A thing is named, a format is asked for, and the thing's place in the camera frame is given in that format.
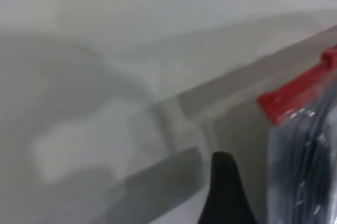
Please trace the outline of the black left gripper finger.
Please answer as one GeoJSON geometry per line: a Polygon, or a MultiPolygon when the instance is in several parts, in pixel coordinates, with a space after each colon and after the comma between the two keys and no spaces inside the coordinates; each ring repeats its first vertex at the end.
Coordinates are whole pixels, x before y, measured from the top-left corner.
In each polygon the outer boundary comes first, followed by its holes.
{"type": "Polygon", "coordinates": [[[256,223],[233,156],[214,152],[210,188],[198,223],[256,223]]]}

